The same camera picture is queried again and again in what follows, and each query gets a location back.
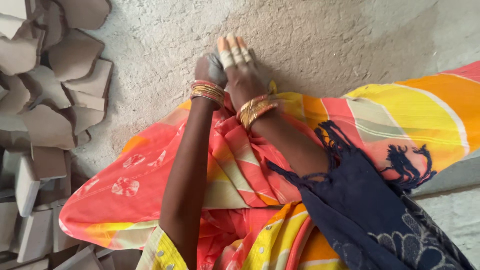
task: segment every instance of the gold bangle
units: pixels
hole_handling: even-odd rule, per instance
[[[213,100],[222,108],[225,92],[216,84],[207,81],[195,81],[192,84],[190,99],[196,97],[204,97]]]
[[[249,130],[253,122],[269,110],[278,107],[278,102],[268,99],[268,95],[252,98],[245,103],[237,112],[237,120],[246,130]]]

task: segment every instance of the finger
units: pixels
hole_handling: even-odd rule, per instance
[[[233,60],[235,64],[238,66],[242,66],[245,64],[245,59],[243,58],[240,48],[237,44],[237,39],[232,33],[227,35],[228,45],[230,46],[230,51],[232,52]]]
[[[223,65],[223,70],[226,72],[227,69],[235,68],[235,61],[233,60],[232,53],[228,46],[228,42],[224,37],[219,37],[217,42],[218,54],[220,56],[220,62]]]
[[[247,44],[245,44],[245,41],[243,40],[242,37],[237,37],[237,43],[240,47],[240,52],[245,59],[245,62],[249,63],[253,61],[253,58],[251,57],[250,53],[248,52]]]

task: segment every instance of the woman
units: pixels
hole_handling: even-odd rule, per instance
[[[444,134],[431,121],[410,130],[426,120],[406,116],[425,112],[379,113],[399,108],[378,102],[395,87],[375,86],[350,101],[302,97],[303,106],[279,95],[292,118],[268,97],[241,37],[217,46],[218,57],[197,62],[191,104],[134,137],[69,199],[66,233],[143,248],[137,269],[473,269],[406,194],[478,148],[467,114],[430,106]],[[414,83],[395,97],[423,102],[417,90],[405,97]],[[454,130],[459,119],[464,129]]]

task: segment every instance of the dirt floor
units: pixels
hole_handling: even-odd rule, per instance
[[[73,151],[87,176],[108,166],[130,137],[187,99],[196,59],[228,32],[244,36],[280,91],[316,97],[339,97],[364,84],[480,60],[478,0],[111,1],[105,25],[90,32],[106,44],[102,57],[115,63],[107,118],[89,129],[90,143]],[[452,198],[444,198],[445,207]],[[431,202],[435,209],[439,202]],[[467,223],[470,229],[457,230]],[[480,221],[449,228],[461,232],[454,238],[462,250],[480,252]]]

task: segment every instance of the clay shard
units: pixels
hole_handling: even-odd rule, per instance
[[[0,0],[0,13],[14,16],[20,19],[27,19],[27,1],[26,0]]]
[[[28,72],[40,64],[40,51],[45,31],[38,38],[9,40],[0,37],[0,71],[6,75]]]
[[[32,106],[48,103],[59,109],[64,109],[72,105],[51,69],[46,66],[38,66],[27,74],[32,79],[34,91],[42,93]]]
[[[0,36],[12,39],[22,27],[24,21],[24,19],[0,13]]]
[[[22,265],[19,268],[15,268],[15,270],[48,270],[48,259]]]
[[[103,98],[97,98],[78,91],[70,90],[69,93],[75,106],[86,107],[95,110],[105,110],[105,100]]]
[[[0,252],[10,248],[17,219],[18,208],[15,202],[0,203]]]
[[[19,114],[28,110],[36,95],[25,87],[23,81],[17,76],[5,76],[0,74],[9,87],[8,94],[0,100],[0,114]]]
[[[112,10],[108,0],[59,0],[70,28],[99,29]]]
[[[8,94],[8,90],[0,86],[0,100]]]
[[[72,195],[72,156],[70,152],[66,151],[62,156],[65,157],[66,175],[63,178],[52,179],[46,182],[46,184],[41,187],[38,191],[38,195],[35,201],[36,205],[39,205],[34,208],[40,209],[42,205],[52,205],[54,202],[57,202],[58,205],[64,205],[64,200],[66,201],[70,195]]]
[[[86,107],[72,106],[75,118],[75,135],[79,135],[87,128],[100,123],[105,117],[105,112]]]
[[[0,130],[27,131],[20,115],[8,115],[0,113]]]
[[[45,12],[37,18],[36,21],[40,25],[47,27],[47,33],[42,47],[42,51],[46,51],[62,40],[66,26],[64,23],[63,9],[55,1],[42,0],[41,3]]]
[[[50,107],[40,104],[22,116],[32,145],[65,150],[75,148],[72,124]]]
[[[53,246],[52,210],[32,212],[22,219],[18,235],[17,262],[41,258],[50,253]]]
[[[82,242],[81,240],[68,236],[60,228],[59,216],[62,208],[63,206],[53,208],[53,252],[60,252]]]
[[[57,147],[32,146],[33,167],[41,181],[67,176],[63,150]]]
[[[0,130],[0,146],[7,149],[28,150],[30,148],[30,137],[27,131]]]
[[[22,155],[15,174],[15,199],[20,216],[28,217],[32,212],[39,187],[30,157]]]
[[[71,29],[49,50],[48,59],[57,80],[64,82],[89,76],[105,45],[91,36]]]
[[[112,62],[98,59],[90,76],[83,79],[64,82],[63,85],[70,90],[84,92],[98,98],[106,98],[112,70]]]

